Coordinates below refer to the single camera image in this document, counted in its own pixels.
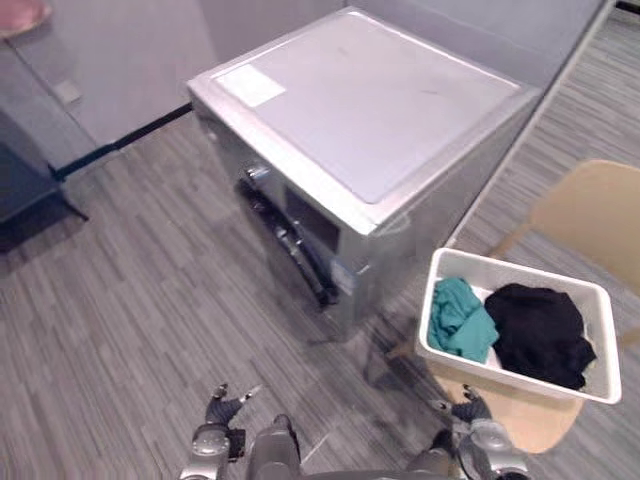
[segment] clothing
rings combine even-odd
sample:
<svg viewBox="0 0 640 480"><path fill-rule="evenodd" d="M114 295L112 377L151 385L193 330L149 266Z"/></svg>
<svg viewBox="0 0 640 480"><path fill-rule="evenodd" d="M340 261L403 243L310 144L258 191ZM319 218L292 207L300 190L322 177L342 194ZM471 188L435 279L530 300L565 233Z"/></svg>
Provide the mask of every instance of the clothing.
<svg viewBox="0 0 640 480"><path fill-rule="evenodd" d="M497 338L493 319L467 282L462 278L446 278L436 283L429 346L484 363Z"/></svg>
<svg viewBox="0 0 640 480"><path fill-rule="evenodd" d="M582 336L582 315L566 293L512 283L484 304L500 338L493 348L502 368L578 390L596 355Z"/></svg>

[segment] washing machine door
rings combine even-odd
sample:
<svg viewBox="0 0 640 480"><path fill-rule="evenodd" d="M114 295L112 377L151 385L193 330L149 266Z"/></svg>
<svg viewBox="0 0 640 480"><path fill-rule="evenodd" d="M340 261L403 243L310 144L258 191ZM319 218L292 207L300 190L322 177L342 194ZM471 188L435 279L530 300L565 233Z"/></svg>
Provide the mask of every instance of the washing machine door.
<svg viewBox="0 0 640 480"><path fill-rule="evenodd" d="M338 290L330 275L322 266L312 246L304 241L284 213L250 180L239 180L235 191L248 210L252 223L259 230L258 233L266 240L267 246L284 254L283 261L289 265L282 266L281 270L287 272L280 275L283 283L291 285L295 282L296 285L304 285L320 310L337 303ZM276 252L272 253L278 259L282 257ZM297 271L296 278L289 275L290 267Z"/></svg>

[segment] laundry basket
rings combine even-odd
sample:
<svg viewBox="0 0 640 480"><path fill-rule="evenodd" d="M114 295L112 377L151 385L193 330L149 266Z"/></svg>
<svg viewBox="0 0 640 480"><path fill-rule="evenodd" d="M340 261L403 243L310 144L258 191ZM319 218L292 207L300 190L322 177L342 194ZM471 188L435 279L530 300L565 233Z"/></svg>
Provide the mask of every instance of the laundry basket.
<svg viewBox="0 0 640 480"><path fill-rule="evenodd" d="M598 357L583 373L586 380L585 387L580 391L572 390L503 370L492 362L481 364L431 348L428 345L427 332L434 286L438 280L448 277L464 278L481 300L508 283L547 287L566 292L582 314L584 336L591 342ZM416 353L429 361L550 397L578 397L613 404L617 403L621 396L620 368L611 301L604 288L595 283L458 250L441 248L433 254L416 339Z"/></svg>

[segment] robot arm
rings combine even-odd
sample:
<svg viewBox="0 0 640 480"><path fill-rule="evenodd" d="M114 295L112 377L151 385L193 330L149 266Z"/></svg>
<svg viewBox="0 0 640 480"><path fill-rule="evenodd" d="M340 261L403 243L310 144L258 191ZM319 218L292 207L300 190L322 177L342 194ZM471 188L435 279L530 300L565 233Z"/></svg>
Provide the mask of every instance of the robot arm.
<svg viewBox="0 0 640 480"><path fill-rule="evenodd" d="M211 396L205 413L205 423L193 434L189 463L180 473L180 480L223 480L229 462L244 455L245 431L230 429L229 422L260 386L246 395L223 400L227 384L220 385Z"/></svg>

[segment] gray wall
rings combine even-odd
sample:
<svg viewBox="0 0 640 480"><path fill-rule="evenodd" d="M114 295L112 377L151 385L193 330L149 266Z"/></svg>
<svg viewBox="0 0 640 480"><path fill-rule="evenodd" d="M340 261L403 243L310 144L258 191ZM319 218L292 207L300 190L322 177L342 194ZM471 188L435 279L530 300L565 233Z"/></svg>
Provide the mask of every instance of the gray wall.
<svg viewBox="0 0 640 480"><path fill-rule="evenodd" d="M0 106L55 167L187 101L197 73L342 0L49 0L51 20L0 51ZM352 0L450 50L544 87L603 0ZM57 97L61 85L79 99Z"/></svg>
<svg viewBox="0 0 640 480"><path fill-rule="evenodd" d="M3 87L9 90L0 95L10 117L29 118L20 123L39 136L56 167L186 103L185 81L203 70L343 5L341 0L49 3L54 11L49 22L10 40L45 89L34 79L25 81L28 69L15 58L6 60L3 51ZM65 85L80 98L67 103L57 96ZM39 114L33 106L18 108L9 98L16 91L46 106L39 106Z"/></svg>
<svg viewBox="0 0 640 480"><path fill-rule="evenodd" d="M97 147L4 42L0 72L0 140L25 161L61 167Z"/></svg>
<svg viewBox="0 0 640 480"><path fill-rule="evenodd" d="M530 85L552 81L607 0L351 0L412 33Z"/></svg>

